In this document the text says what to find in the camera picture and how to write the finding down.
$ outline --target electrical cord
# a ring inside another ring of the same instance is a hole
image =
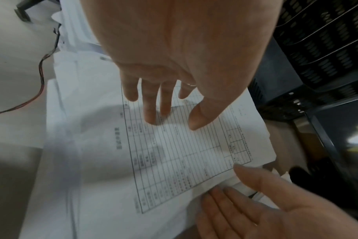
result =
[[[50,56],[52,56],[53,53],[57,50],[58,41],[60,39],[60,31],[59,31],[60,26],[61,26],[61,24],[59,24],[58,28],[57,28],[57,36],[56,36],[56,41],[54,42],[54,48],[49,53],[45,54],[39,62],[39,74],[40,74],[40,84],[41,84],[39,92],[33,98],[31,98],[30,100],[28,100],[20,105],[17,105],[15,107],[12,107],[7,110],[0,111],[0,114],[20,109],[20,108],[28,105],[29,103],[33,102],[34,100],[36,100],[43,93],[44,87],[45,87],[45,80],[44,80],[44,72],[42,70],[42,63],[43,63],[43,61],[48,59]]]

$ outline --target finger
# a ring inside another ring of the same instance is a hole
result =
[[[144,118],[149,124],[155,124],[157,95],[160,84],[142,79],[142,102],[144,104]]]
[[[199,213],[196,217],[197,230],[202,239],[217,239],[216,232],[212,223],[204,212]]]
[[[171,111],[172,93],[176,81],[166,81],[161,84],[161,115],[168,115]]]
[[[215,187],[210,191],[210,195],[216,201],[218,208],[234,229],[234,231],[241,237],[244,236],[256,226],[245,215],[241,214],[223,193],[219,187]]]
[[[120,79],[125,97],[130,101],[138,100],[137,85],[139,78],[120,71]]]
[[[178,98],[179,99],[187,98],[195,88],[196,88],[196,85],[189,85],[189,84],[182,82],[180,84]]]
[[[333,207],[333,204],[264,169],[234,165],[234,171],[246,186],[264,193],[279,208],[289,211],[298,207]]]
[[[226,196],[233,202],[240,212],[245,214],[255,224],[259,224],[261,216],[271,210],[270,207],[251,200],[232,187],[224,189]]]
[[[188,118],[190,129],[197,130],[211,123],[226,109],[226,107],[229,106],[230,103],[231,102],[229,101],[219,101],[204,97],[190,113]]]
[[[201,207],[212,222],[213,228],[219,238],[239,238],[218,209],[214,199],[208,193],[204,195]]]

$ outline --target hand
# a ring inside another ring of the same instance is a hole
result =
[[[197,218],[202,239],[358,239],[358,222],[331,202],[263,169],[236,165],[234,171],[281,209],[216,187],[204,196],[204,212]]]
[[[81,0],[91,28],[120,68],[124,95],[138,99],[142,79],[145,121],[197,87],[204,99],[190,113],[196,130],[212,122],[250,83],[280,12],[282,0]]]

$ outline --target table grid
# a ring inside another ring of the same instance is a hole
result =
[[[125,126],[142,213],[232,169],[234,163],[251,161],[232,108],[224,113],[234,120],[230,122],[225,116],[219,117],[230,151],[225,156],[214,122],[196,133],[187,130],[189,113],[202,96],[194,91],[187,99],[179,101],[176,97],[179,89],[174,89],[170,115],[162,118],[157,113],[158,126],[144,121],[140,99],[129,102],[123,98]]]

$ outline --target black wire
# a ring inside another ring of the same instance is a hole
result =
[[[61,26],[61,24],[59,24],[58,28],[57,28],[56,41],[54,42],[53,49],[49,53],[45,54],[39,62],[39,74],[40,74],[40,90],[39,90],[39,92],[33,98],[31,98],[30,100],[28,100],[22,104],[19,104],[15,107],[7,109],[7,110],[0,111],[0,114],[20,109],[20,108],[28,105],[32,101],[36,100],[43,93],[44,87],[45,87],[45,80],[44,80],[44,72],[42,70],[42,63],[43,63],[43,61],[45,61],[46,59],[51,57],[53,55],[53,53],[57,50],[58,42],[60,39],[60,31],[59,31],[60,26]]]

